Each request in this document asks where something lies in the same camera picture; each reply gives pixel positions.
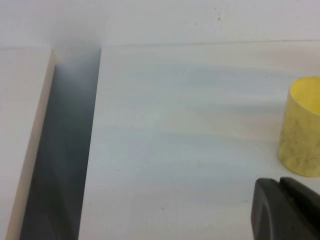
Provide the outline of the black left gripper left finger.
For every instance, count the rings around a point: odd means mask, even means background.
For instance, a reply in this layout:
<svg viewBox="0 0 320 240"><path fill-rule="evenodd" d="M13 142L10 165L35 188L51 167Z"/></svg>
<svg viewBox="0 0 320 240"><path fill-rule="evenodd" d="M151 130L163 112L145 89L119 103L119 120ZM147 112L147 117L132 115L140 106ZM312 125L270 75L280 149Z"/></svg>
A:
<svg viewBox="0 0 320 240"><path fill-rule="evenodd" d="M280 185L280 180L255 181L251 208L255 240L318 240L320 210L298 204Z"/></svg>

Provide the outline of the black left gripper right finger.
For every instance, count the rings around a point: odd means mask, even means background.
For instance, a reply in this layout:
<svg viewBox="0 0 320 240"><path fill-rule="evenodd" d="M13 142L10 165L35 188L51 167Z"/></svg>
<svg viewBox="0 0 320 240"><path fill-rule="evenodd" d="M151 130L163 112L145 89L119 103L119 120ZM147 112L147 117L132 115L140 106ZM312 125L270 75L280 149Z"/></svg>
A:
<svg viewBox="0 0 320 240"><path fill-rule="evenodd" d="M292 177L281 177L280 185L302 207L310 210L320 209L320 195Z"/></svg>

